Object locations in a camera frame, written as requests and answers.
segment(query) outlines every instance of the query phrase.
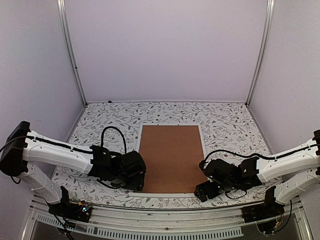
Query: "black cable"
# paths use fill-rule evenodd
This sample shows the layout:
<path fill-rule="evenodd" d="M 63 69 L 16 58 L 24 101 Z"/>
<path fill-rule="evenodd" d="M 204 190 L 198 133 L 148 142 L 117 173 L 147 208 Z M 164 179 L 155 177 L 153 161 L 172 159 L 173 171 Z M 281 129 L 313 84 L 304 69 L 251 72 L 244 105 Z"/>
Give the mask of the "black cable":
<path fill-rule="evenodd" d="M 55 219 L 57 219 L 57 221 L 58 221 L 58 222 L 61 224 L 61 226 L 63 227 L 65 236 L 66 236 L 69 240 L 75 240 L 75 239 L 71 236 L 70 231 L 66 228 L 66 226 L 62 223 L 62 221 L 61 221 L 61 220 L 57 217 L 57 215 L 54 213 L 54 211 L 52 210 L 50 204 L 49 204 L 47 201 L 45 201 L 45 202 L 46 202 L 46 204 L 48 205 L 49 209 L 51 210 L 52 215 L 55 217 Z"/>
<path fill-rule="evenodd" d="M 281 158 L 290 156 L 290 155 L 292 155 L 292 154 L 295 154 L 295 153 L 297 153 L 297 152 L 300 152 L 300 151 L 303 151 L 303 150 L 306 150 L 306 149 L 309 149 L 309 148 L 313 148 L 313 147 L 316 147 L 316 146 L 318 146 L 318 144 L 313 144 L 313 145 L 311 145 L 311 146 L 305 146 L 305 147 L 303 147 L 303 148 L 299 148 L 299 149 L 297 149 L 297 150 L 293 150 L 293 151 L 284 153 L 284 154 L 279 155 L 279 156 L 277 156 L 277 157 L 275 157 L 275 156 L 263 156 L 263 155 L 261 155 L 261 154 L 259 154 L 259 153 L 253 153 L 253 154 L 251 154 L 251 155 L 249 155 L 249 156 L 248 156 L 248 155 L 246 156 L 246 155 L 241 155 L 241 154 L 238 154 L 238 153 L 235 153 L 235 152 L 232 152 L 232 151 L 228 151 L 228 150 L 224 150 L 224 149 L 218 149 L 218 150 L 214 150 L 214 151 L 210 152 L 210 153 L 206 156 L 206 158 L 205 158 L 204 160 L 207 161 L 208 158 L 209 158 L 212 154 L 215 154 L 215 153 L 218 153 L 218 152 L 225 152 L 225 153 L 232 154 L 232 155 L 235 155 L 235 156 L 237 156 L 237 157 L 244 158 L 244 159 L 249 159 L 249 158 L 252 158 L 252 157 L 254 157 L 254 156 L 257 156 L 257 157 L 259 157 L 259 158 L 261 158 L 261 159 L 264 159 L 264 160 L 276 160 L 276 159 L 281 159 Z"/>
<path fill-rule="evenodd" d="M 72 148 L 71 146 L 69 146 L 67 144 L 60 143 L 60 142 L 55 142 L 55 141 L 50 141 L 48 139 L 40 138 L 40 137 L 37 137 L 37 136 L 36 137 L 29 136 L 28 138 L 34 139 L 34 140 L 39 141 L 39 142 L 51 144 L 51 145 L 54 145 L 54 146 L 59 146 L 59 147 L 65 148 L 65 149 L 70 149 L 72 151 L 83 153 L 83 154 L 93 154 L 94 153 L 93 151 L 86 151 L 86 150 L 83 150 L 83 149 L 77 148 L 77 147 L 73 147 Z"/>
<path fill-rule="evenodd" d="M 243 191 L 244 191 L 244 195 L 238 196 L 238 197 L 235 197 L 235 198 L 228 196 L 227 192 L 225 192 L 224 194 L 225 194 L 225 196 L 226 196 L 228 199 L 238 200 L 238 199 L 243 198 L 244 196 L 246 196 L 246 195 L 248 194 L 247 190 L 243 190 Z"/>
<path fill-rule="evenodd" d="M 119 189 L 119 188 L 120 188 L 120 187 L 109 186 L 109 185 L 105 184 L 104 182 L 102 182 L 100 179 L 97 179 L 96 181 L 97 181 L 98 183 L 100 183 L 101 185 L 109 188 L 109 189 Z"/>
<path fill-rule="evenodd" d="M 104 137 L 105 137 L 105 132 L 106 130 L 108 129 L 114 129 L 114 130 L 117 130 L 119 132 L 119 134 L 121 135 L 122 137 L 122 140 L 123 140 L 123 145 L 124 145 L 124 154 L 127 153 L 127 143 L 126 143 L 126 139 L 125 139 L 125 136 L 123 135 L 123 133 L 115 126 L 106 126 L 102 133 L 101 133 L 101 144 L 100 144 L 100 147 L 103 147 L 104 146 Z"/>
<path fill-rule="evenodd" d="M 19 179 L 19 181 L 16 181 L 13 176 L 11 176 L 11 179 L 15 184 L 20 184 L 21 183 L 21 179 Z"/>
<path fill-rule="evenodd" d="M 292 215 L 292 201 L 290 200 L 290 213 L 289 213 L 289 217 L 288 217 L 288 219 L 286 220 L 286 222 L 285 222 L 285 224 L 283 225 L 283 227 L 280 228 L 279 230 L 275 230 L 274 233 L 278 233 L 278 232 L 282 231 L 282 230 L 288 225 L 288 223 L 289 223 L 289 221 L 290 221 L 290 218 L 291 218 L 291 215 Z"/>

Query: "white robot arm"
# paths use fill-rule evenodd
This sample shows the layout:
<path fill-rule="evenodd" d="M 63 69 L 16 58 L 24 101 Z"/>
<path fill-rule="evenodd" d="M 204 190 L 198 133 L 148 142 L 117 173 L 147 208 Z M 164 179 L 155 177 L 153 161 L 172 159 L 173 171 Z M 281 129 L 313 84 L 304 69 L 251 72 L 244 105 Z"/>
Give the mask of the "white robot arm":
<path fill-rule="evenodd" d="M 246 158 L 239 166 L 222 159 L 206 161 L 216 152 L 227 152 Z M 254 153 L 243 156 L 228 150 L 211 152 L 200 162 L 200 169 L 209 178 L 196 186 L 195 196 L 202 202 L 234 189 L 246 191 L 252 187 L 286 174 L 298 172 L 291 179 L 273 186 L 266 191 L 264 203 L 242 208 L 245 222 L 254 222 L 284 213 L 284 204 L 305 192 L 314 184 L 320 183 L 320 130 L 314 138 L 290 150 L 271 156 Z"/>
<path fill-rule="evenodd" d="M 83 201 L 70 203 L 68 191 L 52 182 L 35 162 L 62 166 L 97 177 L 101 184 L 112 189 L 142 191 L 146 165 L 141 155 L 136 151 L 122 155 L 103 147 L 103 133 L 108 128 L 115 129 L 106 127 L 103 130 L 100 146 L 79 146 L 42 136 L 30 130 L 29 122 L 22 121 L 0 150 L 3 150 L 0 170 L 26 182 L 46 200 L 51 213 L 88 222 L 90 206 Z"/>

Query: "floral patterned surface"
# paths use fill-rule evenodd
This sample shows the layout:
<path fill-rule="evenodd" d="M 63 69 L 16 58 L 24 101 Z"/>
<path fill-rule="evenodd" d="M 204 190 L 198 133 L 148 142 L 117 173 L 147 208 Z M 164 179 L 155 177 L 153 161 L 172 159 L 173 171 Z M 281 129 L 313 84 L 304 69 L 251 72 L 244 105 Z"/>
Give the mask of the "floral patterned surface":
<path fill-rule="evenodd" d="M 98 145 L 104 127 L 119 128 L 127 143 L 128 152 L 135 149 L 141 123 L 153 124 L 200 124 L 205 150 L 210 153 L 217 149 L 226 149 L 243 155 L 260 153 L 269 155 L 265 142 L 251 117 L 247 107 L 241 103 L 203 103 L 203 102 L 122 102 L 92 103 L 88 105 L 78 123 L 70 143 L 76 145 Z M 123 152 L 123 142 L 116 131 L 105 133 L 105 146 L 111 151 Z M 238 165 L 239 157 L 230 154 L 213 154 Z M 64 186 L 74 200 L 86 200 L 99 205 L 112 205 L 149 209 L 192 209 L 223 207 L 262 201 L 265 191 L 281 179 L 273 179 L 262 186 L 248 190 L 247 195 L 237 200 L 229 199 L 224 194 L 200 202 L 187 194 L 168 197 L 159 194 L 133 194 L 125 189 L 108 189 L 99 184 L 94 177 L 58 166 L 53 181 Z M 239 190 L 228 195 L 232 198 L 242 196 Z"/>

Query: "white wall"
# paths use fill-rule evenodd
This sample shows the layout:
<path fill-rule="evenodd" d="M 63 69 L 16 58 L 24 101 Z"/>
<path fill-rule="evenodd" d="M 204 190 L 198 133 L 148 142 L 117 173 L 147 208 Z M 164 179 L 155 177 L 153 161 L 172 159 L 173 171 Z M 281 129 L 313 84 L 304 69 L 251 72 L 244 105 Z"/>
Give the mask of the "white wall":
<path fill-rule="evenodd" d="M 22 120 L 43 135 L 65 140 L 82 105 L 57 1 L 1 1 L 0 48 L 0 145 Z M 0 239 L 18 240 L 33 194 L 2 172 L 0 191 Z"/>
<path fill-rule="evenodd" d="M 66 1 L 88 102 L 245 102 L 266 0 Z"/>
<path fill-rule="evenodd" d="M 320 129 L 320 1 L 275 1 L 251 111 L 273 153 Z M 320 186 L 300 197 L 313 237 L 320 239 Z"/>

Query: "brown cardboard sheet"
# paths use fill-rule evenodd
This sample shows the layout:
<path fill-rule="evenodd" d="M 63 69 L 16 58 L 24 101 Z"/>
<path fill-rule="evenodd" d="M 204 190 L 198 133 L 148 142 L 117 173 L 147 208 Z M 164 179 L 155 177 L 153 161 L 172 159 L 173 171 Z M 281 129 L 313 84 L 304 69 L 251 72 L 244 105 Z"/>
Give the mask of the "brown cardboard sheet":
<path fill-rule="evenodd" d="M 207 180 L 198 167 L 202 147 L 196 125 L 144 125 L 139 147 L 147 168 L 143 192 L 193 193 Z"/>

